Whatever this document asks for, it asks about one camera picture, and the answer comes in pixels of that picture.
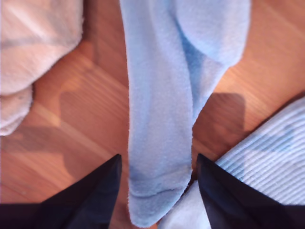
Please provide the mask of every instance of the light blue striped fabric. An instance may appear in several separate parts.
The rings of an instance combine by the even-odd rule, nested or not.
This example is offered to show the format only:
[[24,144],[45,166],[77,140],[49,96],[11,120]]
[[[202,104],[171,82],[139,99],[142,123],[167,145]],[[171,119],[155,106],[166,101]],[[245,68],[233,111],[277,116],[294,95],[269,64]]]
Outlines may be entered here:
[[305,205],[305,97],[290,104],[216,162],[284,205]]
[[130,97],[129,211],[148,227],[191,177],[192,126],[237,63],[250,0],[120,0]]

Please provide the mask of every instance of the folded cloth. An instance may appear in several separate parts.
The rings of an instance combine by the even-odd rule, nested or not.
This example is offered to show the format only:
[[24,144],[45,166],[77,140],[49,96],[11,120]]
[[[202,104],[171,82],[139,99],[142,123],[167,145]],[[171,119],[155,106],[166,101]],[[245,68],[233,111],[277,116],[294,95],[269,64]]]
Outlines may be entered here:
[[[1,1],[1,99],[30,91],[34,81],[74,49],[81,40],[82,21],[82,0]],[[1,135],[17,128],[29,110],[30,103],[26,104],[27,109],[25,104],[19,108],[23,113],[18,120],[18,112],[5,117],[11,123],[3,124],[1,118]],[[7,105],[17,110],[16,103],[2,102],[1,112],[9,110]]]
[[198,181],[190,186],[175,206],[163,217],[158,229],[211,229]]
[[10,135],[28,114],[32,103],[32,86],[11,95],[1,95],[0,134]]
[[121,0],[130,99],[129,211],[162,218],[192,172],[192,126],[243,53],[250,1]]

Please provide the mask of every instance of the light blue fleece sock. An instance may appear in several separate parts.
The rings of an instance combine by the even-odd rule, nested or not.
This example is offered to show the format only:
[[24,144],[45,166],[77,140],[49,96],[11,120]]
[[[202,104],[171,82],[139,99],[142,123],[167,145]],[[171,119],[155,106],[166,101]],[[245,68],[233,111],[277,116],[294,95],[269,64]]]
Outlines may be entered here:
[[149,227],[191,177],[192,126],[242,55],[249,0],[121,0],[130,98],[129,211]]

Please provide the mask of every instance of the fuzzy sock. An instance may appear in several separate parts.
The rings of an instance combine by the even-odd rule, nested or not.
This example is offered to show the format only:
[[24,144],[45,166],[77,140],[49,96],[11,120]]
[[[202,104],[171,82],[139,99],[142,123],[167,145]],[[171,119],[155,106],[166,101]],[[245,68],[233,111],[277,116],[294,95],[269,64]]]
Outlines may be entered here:
[[175,204],[173,209],[163,217],[158,229],[211,229],[198,181],[195,181]]
[[305,204],[305,97],[288,105],[216,162],[284,205]]
[[0,135],[10,135],[28,114],[32,103],[32,86],[20,92],[0,97]]
[[192,126],[241,58],[250,1],[121,0],[130,98],[129,211],[149,227],[191,177]]
[[81,40],[82,0],[1,1],[1,95],[30,86]]
[[[247,185],[285,205],[305,204],[305,97],[256,130],[217,161]],[[159,229],[210,229],[195,181]]]

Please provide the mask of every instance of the wooden floor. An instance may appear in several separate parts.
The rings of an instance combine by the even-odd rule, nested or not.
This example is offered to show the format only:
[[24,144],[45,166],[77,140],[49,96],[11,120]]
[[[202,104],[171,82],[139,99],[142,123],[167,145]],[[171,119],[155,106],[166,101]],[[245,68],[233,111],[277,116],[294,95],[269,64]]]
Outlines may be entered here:
[[[131,229],[120,6],[84,2],[80,45],[35,83],[29,115],[1,138],[1,201],[43,201],[119,153],[122,183],[110,228]],[[305,1],[254,0],[252,8],[244,58],[227,71],[193,128],[194,159],[200,152],[216,160],[305,91]]]

